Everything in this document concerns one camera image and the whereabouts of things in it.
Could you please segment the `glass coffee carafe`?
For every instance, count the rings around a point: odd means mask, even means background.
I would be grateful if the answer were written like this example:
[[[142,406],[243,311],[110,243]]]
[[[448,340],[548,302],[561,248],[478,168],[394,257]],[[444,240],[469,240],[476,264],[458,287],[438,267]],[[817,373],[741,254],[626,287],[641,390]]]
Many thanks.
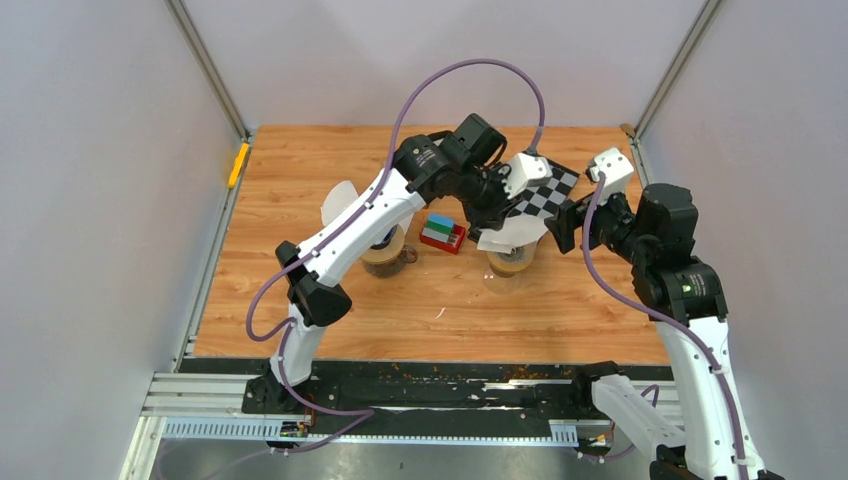
[[[369,248],[361,257],[366,272],[376,278],[389,278],[400,273],[407,265],[418,260],[418,252],[412,246],[386,244],[381,248]]]

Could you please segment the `white paper coffee filter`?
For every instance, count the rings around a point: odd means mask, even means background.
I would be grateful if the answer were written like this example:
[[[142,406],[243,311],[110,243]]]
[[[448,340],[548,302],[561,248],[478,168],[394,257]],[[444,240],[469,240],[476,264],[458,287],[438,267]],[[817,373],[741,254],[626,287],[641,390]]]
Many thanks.
[[[329,226],[337,217],[344,213],[349,206],[357,200],[365,200],[369,192],[359,192],[350,180],[344,180],[336,184],[324,198],[320,207],[321,222],[324,227]],[[375,245],[388,242],[394,235],[393,230],[400,227],[404,232],[409,231],[409,225],[415,215],[415,211],[404,215],[399,221],[393,223],[378,237]]]

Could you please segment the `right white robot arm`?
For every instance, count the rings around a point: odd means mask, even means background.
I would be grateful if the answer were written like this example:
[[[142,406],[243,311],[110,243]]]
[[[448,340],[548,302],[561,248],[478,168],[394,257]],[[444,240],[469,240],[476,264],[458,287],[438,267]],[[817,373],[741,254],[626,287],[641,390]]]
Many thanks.
[[[688,189],[656,183],[636,208],[621,193],[596,191],[546,221],[560,251],[589,256],[603,246],[630,265],[628,304],[656,325],[683,423],[670,423],[610,361],[584,369],[571,403],[584,417],[611,419],[648,458],[653,479],[770,479],[738,399],[721,281],[693,254],[697,220]]]

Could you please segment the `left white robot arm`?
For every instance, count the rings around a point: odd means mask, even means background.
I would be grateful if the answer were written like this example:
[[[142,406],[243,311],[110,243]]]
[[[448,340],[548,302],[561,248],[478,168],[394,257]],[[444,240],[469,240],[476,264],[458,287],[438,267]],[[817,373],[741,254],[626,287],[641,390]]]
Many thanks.
[[[282,338],[269,361],[268,400],[283,413],[306,400],[312,362],[326,329],[346,316],[352,300],[341,282],[368,250],[395,238],[402,222],[436,199],[458,200],[477,229],[499,229],[529,184],[526,167],[543,166],[533,150],[507,162],[506,137],[477,114],[453,130],[418,134],[390,147],[386,166],[364,193],[323,228],[275,250],[288,283],[288,310],[273,328]]]

